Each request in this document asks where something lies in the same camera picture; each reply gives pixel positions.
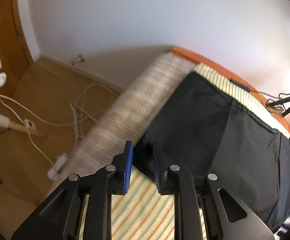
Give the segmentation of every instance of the black cloth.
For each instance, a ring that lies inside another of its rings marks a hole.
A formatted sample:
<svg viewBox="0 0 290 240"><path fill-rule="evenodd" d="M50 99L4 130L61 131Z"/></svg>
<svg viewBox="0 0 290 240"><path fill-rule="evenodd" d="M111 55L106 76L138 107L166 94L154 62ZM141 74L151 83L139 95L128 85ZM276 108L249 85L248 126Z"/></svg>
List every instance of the black cloth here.
<svg viewBox="0 0 290 240"><path fill-rule="evenodd" d="M180 84L134 149L154 180L150 144L167 165L187 166L194 184L215 173L272 230L290 216L290 141L197 73Z"/></svg>

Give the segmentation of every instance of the wooden door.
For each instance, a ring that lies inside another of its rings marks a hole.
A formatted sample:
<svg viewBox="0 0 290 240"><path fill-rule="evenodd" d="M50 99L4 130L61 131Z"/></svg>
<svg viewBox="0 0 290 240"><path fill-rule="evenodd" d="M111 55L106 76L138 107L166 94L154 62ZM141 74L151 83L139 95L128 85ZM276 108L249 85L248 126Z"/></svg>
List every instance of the wooden door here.
<svg viewBox="0 0 290 240"><path fill-rule="evenodd" d="M17 0L0 0L1 72L7 74L7 82L0 88L0 93L6 96L13 94L18 81L29 66L21 38L17 33L19 23Z"/></svg>

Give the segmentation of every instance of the wooden floor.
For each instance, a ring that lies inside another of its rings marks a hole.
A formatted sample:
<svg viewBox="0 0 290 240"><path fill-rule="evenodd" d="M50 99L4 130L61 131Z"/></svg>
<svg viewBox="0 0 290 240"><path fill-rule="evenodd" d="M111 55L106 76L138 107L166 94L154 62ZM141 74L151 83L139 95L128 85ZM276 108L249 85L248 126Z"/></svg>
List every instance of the wooden floor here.
<svg viewBox="0 0 290 240"><path fill-rule="evenodd" d="M41 58L28 67L12 98L46 121L68 123L73 121L70 103L74 103L92 82L88 77ZM47 135L46 138L33 137L33 140L51 161L55 162L57 156L72 151L75 143L73 126L45 124L15 103L4 102L22 119L32 120L37 130ZM99 119L111 103L112 96L108 90L92 87L86 96L85 110L91 115L98 113L95 117ZM0 114L19 123L13 113L2 105ZM84 133L94 125L90 120L85 121ZM0 190L0 231L7 239L44 199L52 184L47 178L50 168L51 164L33 147L26 133L8 131L0 136L0 177L4 188ZM15 207L17 219L13 220Z"/></svg>

